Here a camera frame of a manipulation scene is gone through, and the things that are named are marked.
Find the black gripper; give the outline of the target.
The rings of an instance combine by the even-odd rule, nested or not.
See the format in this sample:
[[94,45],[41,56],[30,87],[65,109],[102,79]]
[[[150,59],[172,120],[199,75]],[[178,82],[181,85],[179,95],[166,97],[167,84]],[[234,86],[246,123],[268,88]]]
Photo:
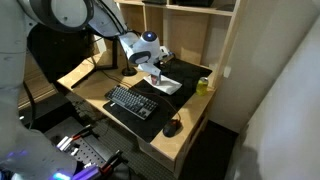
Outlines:
[[160,67],[162,64],[165,64],[169,60],[175,58],[175,54],[173,52],[169,52],[168,55],[165,55],[161,60],[156,63],[157,67]]

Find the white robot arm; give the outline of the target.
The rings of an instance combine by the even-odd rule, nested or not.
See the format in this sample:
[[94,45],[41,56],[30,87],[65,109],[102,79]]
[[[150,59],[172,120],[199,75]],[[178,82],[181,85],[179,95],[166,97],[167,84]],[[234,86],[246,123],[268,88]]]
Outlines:
[[27,37],[37,24],[60,32],[90,27],[100,37],[117,37],[127,59],[156,76],[154,64],[168,50],[155,35],[135,37],[114,0],[0,0],[0,166],[17,180],[55,180],[58,173],[71,178],[80,162],[26,128],[18,115]]

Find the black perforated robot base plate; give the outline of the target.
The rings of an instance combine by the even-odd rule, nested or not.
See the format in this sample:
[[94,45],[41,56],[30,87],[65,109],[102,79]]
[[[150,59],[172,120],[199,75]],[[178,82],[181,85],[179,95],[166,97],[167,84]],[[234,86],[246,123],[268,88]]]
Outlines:
[[[47,130],[45,135],[55,145],[57,145],[65,136],[71,137],[84,127],[85,126],[80,124],[75,118],[69,117]],[[89,135],[73,141],[68,146],[67,150],[63,152],[74,157],[82,165],[81,170],[93,164],[102,166],[113,154],[116,153],[110,153],[108,150],[103,148],[103,145],[96,138],[96,134],[93,132],[93,129]],[[55,175],[53,179],[71,180],[71,178],[67,178],[62,174]],[[128,167],[126,160],[126,162],[120,163],[107,178],[103,178],[102,180],[139,180],[139,178]]]

